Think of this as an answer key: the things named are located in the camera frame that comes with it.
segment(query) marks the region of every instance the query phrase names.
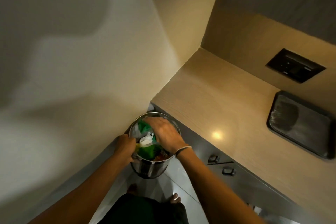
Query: person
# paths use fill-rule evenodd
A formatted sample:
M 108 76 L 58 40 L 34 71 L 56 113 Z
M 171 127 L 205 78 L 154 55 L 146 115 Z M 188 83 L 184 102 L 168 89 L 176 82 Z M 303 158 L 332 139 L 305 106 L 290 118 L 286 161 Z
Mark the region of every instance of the person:
M 243 202 L 196 156 L 176 129 L 162 117 L 147 117 L 157 141 L 177 158 L 186 170 L 209 223 L 262 224 L 263 220 Z M 130 162 L 136 140 L 127 135 L 118 139 L 114 154 L 107 159 L 78 188 L 60 199 L 34 218 L 29 224 L 89 223 L 114 180 Z M 136 185 L 131 185 L 103 217 L 99 224 L 107 223 L 171 223 L 187 224 L 185 208 L 174 194 L 169 202 L 137 197 Z

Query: trash can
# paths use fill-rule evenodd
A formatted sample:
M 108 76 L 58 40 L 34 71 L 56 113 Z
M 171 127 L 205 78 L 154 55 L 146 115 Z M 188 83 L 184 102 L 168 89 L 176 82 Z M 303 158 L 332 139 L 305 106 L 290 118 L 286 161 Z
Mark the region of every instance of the trash can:
M 143 119 L 145 117 L 163 117 L 167 119 L 177 130 L 179 134 L 181 134 L 180 128 L 172 120 L 172 118 L 168 115 L 165 115 L 160 112 L 148 112 L 141 116 L 139 116 L 131 125 L 129 130 L 129 137 L 134 137 L 132 135 L 133 127 L 138 122 L 139 119 Z M 154 179 L 158 176 L 162 175 L 164 171 L 166 171 L 170 160 L 174 157 L 174 154 L 171 154 L 169 158 L 162 161 L 151 161 L 140 157 L 136 152 L 132 155 L 134 162 L 131 163 L 132 169 L 144 179 Z

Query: drawer handle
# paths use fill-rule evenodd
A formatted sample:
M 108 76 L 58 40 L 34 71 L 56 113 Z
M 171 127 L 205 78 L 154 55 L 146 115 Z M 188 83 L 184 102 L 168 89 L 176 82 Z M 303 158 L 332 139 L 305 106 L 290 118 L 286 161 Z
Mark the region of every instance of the drawer handle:
M 213 163 L 213 164 L 217 164 L 219 161 L 220 157 L 216 156 L 216 155 L 211 155 L 208 159 L 208 163 Z
M 235 176 L 237 171 L 232 167 L 223 167 L 222 175 Z

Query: power outlet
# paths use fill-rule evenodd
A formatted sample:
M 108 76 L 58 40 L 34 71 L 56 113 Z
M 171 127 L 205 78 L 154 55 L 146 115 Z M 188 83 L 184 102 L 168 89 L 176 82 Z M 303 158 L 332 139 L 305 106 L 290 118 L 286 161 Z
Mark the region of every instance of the power outlet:
M 325 70 L 324 66 L 285 48 L 275 55 L 266 66 L 299 83 L 303 83 Z

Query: countertop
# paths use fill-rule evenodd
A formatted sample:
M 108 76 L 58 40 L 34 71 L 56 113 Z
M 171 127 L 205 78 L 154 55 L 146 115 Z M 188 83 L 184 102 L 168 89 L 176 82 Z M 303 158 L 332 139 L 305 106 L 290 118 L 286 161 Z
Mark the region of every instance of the countertop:
M 152 102 L 298 205 L 336 222 L 336 162 L 266 126 L 278 91 L 200 48 Z

